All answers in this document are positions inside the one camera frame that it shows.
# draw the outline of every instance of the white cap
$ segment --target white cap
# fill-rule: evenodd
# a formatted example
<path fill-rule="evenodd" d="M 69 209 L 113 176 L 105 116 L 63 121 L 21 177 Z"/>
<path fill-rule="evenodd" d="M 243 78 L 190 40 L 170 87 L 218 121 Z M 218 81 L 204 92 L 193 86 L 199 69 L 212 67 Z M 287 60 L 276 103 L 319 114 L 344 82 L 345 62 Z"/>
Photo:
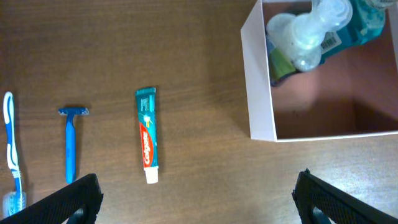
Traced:
<path fill-rule="evenodd" d="M 147 177 L 147 184 L 156 184 L 158 181 L 157 178 L 157 169 L 159 167 L 146 167 L 144 168 L 145 170 L 145 176 Z"/>

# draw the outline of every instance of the blue and white toothbrush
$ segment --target blue and white toothbrush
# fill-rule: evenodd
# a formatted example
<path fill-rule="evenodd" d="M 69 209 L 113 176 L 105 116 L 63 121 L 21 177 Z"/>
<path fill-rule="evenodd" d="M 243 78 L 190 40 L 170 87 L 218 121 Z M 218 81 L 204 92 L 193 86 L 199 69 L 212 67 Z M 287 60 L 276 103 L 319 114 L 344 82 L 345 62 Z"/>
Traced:
<path fill-rule="evenodd" d="M 14 176 L 16 191 L 3 197 L 2 207 L 4 218 L 11 216 L 26 207 L 26 193 L 22 191 L 21 171 L 18 164 L 17 147 L 14 132 L 14 97 L 11 92 L 4 95 L 2 104 L 4 121 L 7 131 L 7 163 Z"/>

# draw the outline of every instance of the black object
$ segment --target black object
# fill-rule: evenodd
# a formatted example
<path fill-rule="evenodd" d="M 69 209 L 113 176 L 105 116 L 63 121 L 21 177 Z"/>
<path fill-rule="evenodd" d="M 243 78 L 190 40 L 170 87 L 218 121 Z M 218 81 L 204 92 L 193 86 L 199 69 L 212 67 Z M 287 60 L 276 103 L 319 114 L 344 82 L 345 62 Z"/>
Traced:
<path fill-rule="evenodd" d="M 95 174 L 88 174 L 54 194 L 34 203 L 0 224 L 92 224 L 96 220 L 103 194 Z"/>
<path fill-rule="evenodd" d="M 298 175 L 293 200 L 303 224 L 398 223 L 398 219 L 344 193 L 310 174 Z"/>

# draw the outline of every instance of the cardboard box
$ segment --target cardboard box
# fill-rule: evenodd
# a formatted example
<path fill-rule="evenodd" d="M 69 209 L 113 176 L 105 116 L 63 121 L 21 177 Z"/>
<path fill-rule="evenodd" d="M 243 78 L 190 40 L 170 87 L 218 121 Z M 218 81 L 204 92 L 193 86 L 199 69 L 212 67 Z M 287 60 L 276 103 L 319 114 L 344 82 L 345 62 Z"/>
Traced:
<path fill-rule="evenodd" d="M 389 9 L 377 40 L 271 88 L 266 22 L 290 8 L 308 7 L 276 1 L 258 0 L 241 29 L 251 138 L 281 142 L 397 134 L 398 4 Z"/>

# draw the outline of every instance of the teal bottle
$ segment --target teal bottle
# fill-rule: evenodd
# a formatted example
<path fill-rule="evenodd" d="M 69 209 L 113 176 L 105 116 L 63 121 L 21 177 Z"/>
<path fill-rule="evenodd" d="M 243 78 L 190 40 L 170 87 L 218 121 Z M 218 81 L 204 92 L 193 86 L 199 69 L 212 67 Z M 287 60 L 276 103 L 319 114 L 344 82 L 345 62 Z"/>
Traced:
<path fill-rule="evenodd" d="M 326 34 L 321 44 L 321 63 L 344 49 L 363 45 L 378 38 L 386 23 L 386 8 L 396 1 L 350 0 L 353 17 L 344 28 Z"/>

